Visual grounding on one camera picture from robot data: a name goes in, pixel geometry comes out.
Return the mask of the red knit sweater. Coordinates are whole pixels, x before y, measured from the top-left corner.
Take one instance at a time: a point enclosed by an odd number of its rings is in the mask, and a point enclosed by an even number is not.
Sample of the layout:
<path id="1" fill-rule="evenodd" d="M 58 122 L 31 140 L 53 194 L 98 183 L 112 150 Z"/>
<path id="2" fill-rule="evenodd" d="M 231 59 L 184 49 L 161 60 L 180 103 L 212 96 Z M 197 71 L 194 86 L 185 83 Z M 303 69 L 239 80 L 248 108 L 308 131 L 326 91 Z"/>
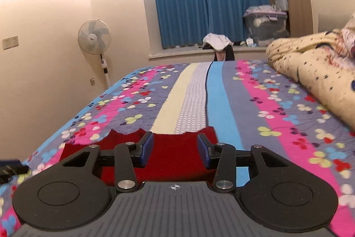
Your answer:
<path id="1" fill-rule="evenodd" d="M 111 130 L 98 142 L 103 150 L 111 150 L 127 141 L 138 142 L 146 133 L 139 129 L 133 133 L 123 134 Z M 139 184 L 144 181 L 162 182 L 207 182 L 212 184 L 215 170 L 207 170 L 197 148 L 197 136 L 205 134 L 211 143 L 217 143 L 213 127 L 206 127 L 198 132 L 186 132 L 180 135 L 154 134 L 154 148 L 145 168 L 134 168 Z M 87 145 L 66 144 L 60 161 L 80 151 Z M 95 173 L 107 185 L 114 185 L 114 167 L 103 167 Z"/>

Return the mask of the white clothes pile on sill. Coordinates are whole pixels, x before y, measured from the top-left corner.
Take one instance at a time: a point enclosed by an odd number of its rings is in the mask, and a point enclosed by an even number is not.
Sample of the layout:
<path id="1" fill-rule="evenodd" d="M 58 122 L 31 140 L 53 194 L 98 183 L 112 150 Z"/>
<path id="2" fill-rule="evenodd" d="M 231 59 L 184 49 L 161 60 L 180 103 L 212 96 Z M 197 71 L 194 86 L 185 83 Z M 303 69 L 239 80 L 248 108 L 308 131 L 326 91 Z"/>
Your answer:
<path id="1" fill-rule="evenodd" d="M 210 32 L 203 38 L 203 44 L 208 44 L 214 51 L 221 52 L 225 50 L 227 46 L 232 46 L 233 42 L 225 35 Z"/>

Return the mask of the colourful floral bed blanket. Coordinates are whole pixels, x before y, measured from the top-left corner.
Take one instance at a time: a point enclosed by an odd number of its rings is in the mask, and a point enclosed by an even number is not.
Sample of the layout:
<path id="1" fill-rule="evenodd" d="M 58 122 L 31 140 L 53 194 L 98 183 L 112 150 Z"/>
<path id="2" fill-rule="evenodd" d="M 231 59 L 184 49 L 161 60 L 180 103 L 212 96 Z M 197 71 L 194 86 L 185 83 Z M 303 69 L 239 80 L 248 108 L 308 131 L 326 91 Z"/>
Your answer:
<path id="1" fill-rule="evenodd" d="M 262 144 L 323 178 L 339 197 L 332 231 L 354 235 L 354 132 L 301 84 L 258 60 L 136 70 L 84 107 L 26 163 L 36 175 L 59 161 L 66 144 L 97 143 L 110 131 L 170 135 L 208 126 L 236 149 Z"/>

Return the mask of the white standing fan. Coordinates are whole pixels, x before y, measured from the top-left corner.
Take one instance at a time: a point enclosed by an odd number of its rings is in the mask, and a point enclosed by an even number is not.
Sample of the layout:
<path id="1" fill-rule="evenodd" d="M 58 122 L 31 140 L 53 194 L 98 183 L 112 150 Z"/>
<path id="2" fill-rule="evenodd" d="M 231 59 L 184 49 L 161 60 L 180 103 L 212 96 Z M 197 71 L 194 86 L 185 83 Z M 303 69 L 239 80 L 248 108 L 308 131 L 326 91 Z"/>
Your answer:
<path id="1" fill-rule="evenodd" d="M 98 55 L 107 87 L 111 86 L 108 65 L 104 53 L 111 45 L 111 32 L 108 25 L 100 19 L 90 19 L 82 24 L 78 33 L 78 44 L 90 55 Z"/>

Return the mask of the cream star-print duvet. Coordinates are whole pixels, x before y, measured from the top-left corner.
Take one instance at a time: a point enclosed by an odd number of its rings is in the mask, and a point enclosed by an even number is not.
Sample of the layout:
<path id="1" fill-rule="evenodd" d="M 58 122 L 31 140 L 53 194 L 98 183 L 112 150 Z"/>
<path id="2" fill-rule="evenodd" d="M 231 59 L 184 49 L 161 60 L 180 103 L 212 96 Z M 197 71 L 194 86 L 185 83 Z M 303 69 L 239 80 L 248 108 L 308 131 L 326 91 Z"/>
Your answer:
<path id="1" fill-rule="evenodd" d="M 304 86 L 354 128 L 354 15 L 341 29 L 279 38 L 266 48 L 277 72 Z"/>

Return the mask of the white box on shelf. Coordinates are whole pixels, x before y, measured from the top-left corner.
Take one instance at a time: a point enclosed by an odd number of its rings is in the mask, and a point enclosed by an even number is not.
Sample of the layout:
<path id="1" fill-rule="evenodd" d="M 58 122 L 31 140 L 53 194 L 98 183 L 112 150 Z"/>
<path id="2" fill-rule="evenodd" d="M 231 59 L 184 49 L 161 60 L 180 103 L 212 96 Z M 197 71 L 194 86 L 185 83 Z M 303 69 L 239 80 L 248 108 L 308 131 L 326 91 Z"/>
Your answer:
<path id="1" fill-rule="evenodd" d="M 281 11 L 288 11 L 288 0 L 273 0 L 276 9 Z"/>

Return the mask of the double wall switch plate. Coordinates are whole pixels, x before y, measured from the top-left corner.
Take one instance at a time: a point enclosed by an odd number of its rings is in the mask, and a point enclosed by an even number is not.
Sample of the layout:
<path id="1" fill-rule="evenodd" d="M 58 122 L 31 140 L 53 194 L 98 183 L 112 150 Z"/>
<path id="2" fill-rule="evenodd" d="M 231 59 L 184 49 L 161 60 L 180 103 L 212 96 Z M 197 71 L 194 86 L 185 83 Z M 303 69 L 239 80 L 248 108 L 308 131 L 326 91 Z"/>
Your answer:
<path id="1" fill-rule="evenodd" d="M 2 40 L 3 50 L 14 48 L 16 46 L 19 46 L 18 36 L 9 37 Z"/>

